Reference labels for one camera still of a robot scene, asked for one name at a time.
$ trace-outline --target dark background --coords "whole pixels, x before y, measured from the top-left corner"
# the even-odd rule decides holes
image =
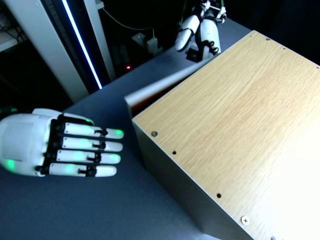
[[[114,18],[125,25],[134,28],[153,27],[159,45],[166,50],[174,45],[182,16],[184,19],[190,16],[192,6],[196,2],[195,0],[105,0],[104,5]],[[224,3],[228,18],[249,29],[257,30],[320,64],[320,36],[317,34],[320,2],[224,0]],[[139,32],[146,35],[146,40],[150,39],[152,37],[150,29],[131,30],[114,22],[102,10],[99,10],[99,14],[109,48],[126,46],[130,58],[129,64],[132,66],[130,71],[153,57],[145,49],[137,47],[131,39]],[[125,65],[114,67],[117,77],[128,72]],[[0,108],[10,104],[17,107],[43,107],[60,111],[72,104],[28,40],[0,52]]]

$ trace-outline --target table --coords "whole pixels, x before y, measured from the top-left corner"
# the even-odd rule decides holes
[[[250,32],[228,19],[222,50]],[[19,240],[214,240],[141,165],[124,96],[194,64],[171,48],[68,108],[100,127],[123,129],[118,173],[110,178],[14,175],[0,168],[0,238]]]

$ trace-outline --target light wood surface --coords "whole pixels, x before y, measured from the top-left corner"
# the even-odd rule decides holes
[[[266,38],[251,32],[133,121],[254,239],[320,239],[320,69]]]

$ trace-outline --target white cable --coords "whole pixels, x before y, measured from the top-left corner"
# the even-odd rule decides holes
[[[109,15],[110,18],[112,18],[117,24],[121,25],[122,27],[125,27],[127,29],[137,30],[137,31],[144,31],[144,30],[152,29],[152,35],[153,35],[153,37],[155,37],[155,30],[153,29],[153,27],[149,26],[149,27],[145,27],[145,28],[134,28],[134,27],[126,26],[126,25],[122,24],[121,22],[118,22],[113,16],[111,16],[110,13],[108,13],[107,10],[105,10],[104,7],[102,9],[103,9],[103,11],[105,11],[106,14]]]

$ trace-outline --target wooden box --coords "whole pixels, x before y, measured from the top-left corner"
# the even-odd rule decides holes
[[[133,118],[144,164],[222,240],[320,239],[320,69],[252,31]]]

